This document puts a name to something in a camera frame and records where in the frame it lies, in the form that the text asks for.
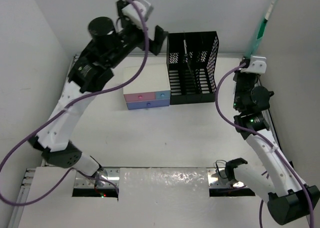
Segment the light blue small drawer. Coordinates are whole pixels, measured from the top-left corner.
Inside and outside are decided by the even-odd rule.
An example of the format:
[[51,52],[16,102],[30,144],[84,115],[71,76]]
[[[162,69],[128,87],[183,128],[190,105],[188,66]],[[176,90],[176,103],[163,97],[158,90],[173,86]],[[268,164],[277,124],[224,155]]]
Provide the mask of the light blue small drawer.
[[155,93],[155,99],[170,99],[171,97],[171,91],[170,90],[164,90],[164,91],[156,91]]

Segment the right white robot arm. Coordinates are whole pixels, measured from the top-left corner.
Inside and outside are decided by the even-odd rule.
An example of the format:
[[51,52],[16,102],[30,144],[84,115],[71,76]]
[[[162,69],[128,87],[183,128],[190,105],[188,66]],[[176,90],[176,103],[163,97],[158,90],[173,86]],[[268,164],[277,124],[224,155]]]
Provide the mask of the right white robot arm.
[[320,190],[315,185],[307,185],[297,174],[263,116],[274,93],[256,85],[258,75],[255,73],[235,70],[232,73],[235,81],[233,107],[239,115],[228,123],[254,150],[269,178],[263,178],[254,171],[245,159],[237,158],[225,164],[226,179],[248,186],[267,205],[270,215],[279,225],[309,216],[309,225],[314,227],[314,208],[320,199]]

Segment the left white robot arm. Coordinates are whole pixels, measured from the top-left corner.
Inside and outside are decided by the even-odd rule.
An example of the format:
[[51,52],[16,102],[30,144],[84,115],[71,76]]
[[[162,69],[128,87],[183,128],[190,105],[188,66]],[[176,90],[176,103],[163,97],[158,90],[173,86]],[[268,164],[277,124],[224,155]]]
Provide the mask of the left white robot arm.
[[168,36],[167,31],[156,26],[151,40],[146,24],[134,22],[129,15],[119,16],[118,21],[121,31],[116,30],[108,17],[98,17],[89,23],[91,40],[71,67],[47,124],[28,138],[30,145],[40,150],[43,159],[51,165],[74,168],[91,177],[101,171],[101,165],[94,158],[71,142],[73,130],[93,99],[107,92],[104,87],[114,76],[113,69],[133,49],[158,55]]

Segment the green folder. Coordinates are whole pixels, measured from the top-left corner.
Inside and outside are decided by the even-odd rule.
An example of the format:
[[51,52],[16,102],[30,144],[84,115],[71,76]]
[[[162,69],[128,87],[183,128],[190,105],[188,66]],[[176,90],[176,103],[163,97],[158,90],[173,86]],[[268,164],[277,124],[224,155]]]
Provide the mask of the green folder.
[[261,21],[259,22],[255,32],[253,33],[248,47],[244,53],[244,57],[249,59],[252,55],[255,55],[259,45],[264,37],[264,33],[268,24],[268,21],[273,13],[273,10],[277,4],[278,0],[268,0],[268,6],[262,14]]

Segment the black board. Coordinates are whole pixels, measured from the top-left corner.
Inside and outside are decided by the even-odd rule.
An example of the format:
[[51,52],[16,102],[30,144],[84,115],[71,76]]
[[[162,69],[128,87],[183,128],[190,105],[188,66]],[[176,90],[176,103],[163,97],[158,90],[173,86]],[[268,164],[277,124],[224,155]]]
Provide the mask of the black board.
[[197,82],[196,82],[196,77],[195,77],[195,71],[192,66],[192,57],[190,56],[190,53],[188,51],[188,46],[187,46],[187,37],[186,33],[183,32],[183,48],[184,48],[184,60],[186,62],[186,65],[189,70],[189,75],[192,77],[192,82],[193,82],[193,92],[197,92]]

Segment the purple bottom drawer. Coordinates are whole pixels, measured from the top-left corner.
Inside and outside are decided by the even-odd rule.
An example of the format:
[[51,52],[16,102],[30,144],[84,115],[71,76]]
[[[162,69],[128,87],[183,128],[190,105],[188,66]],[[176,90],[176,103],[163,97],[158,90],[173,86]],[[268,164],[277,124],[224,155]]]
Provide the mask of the purple bottom drawer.
[[127,102],[127,108],[129,110],[135,109],[148,109],[154,107],[164,107],[170,105],[170,99],[159,99],[149,101]]

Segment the pink drawer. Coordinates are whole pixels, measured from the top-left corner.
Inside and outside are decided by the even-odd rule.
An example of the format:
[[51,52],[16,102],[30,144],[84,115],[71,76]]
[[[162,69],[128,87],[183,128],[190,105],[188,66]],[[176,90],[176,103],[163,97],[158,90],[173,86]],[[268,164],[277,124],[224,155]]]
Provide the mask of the pink drawer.
[[128,102],[142,102],[156,99],[155,92],[145,92],[145,93],[130,93],[124,94],[125,101]]

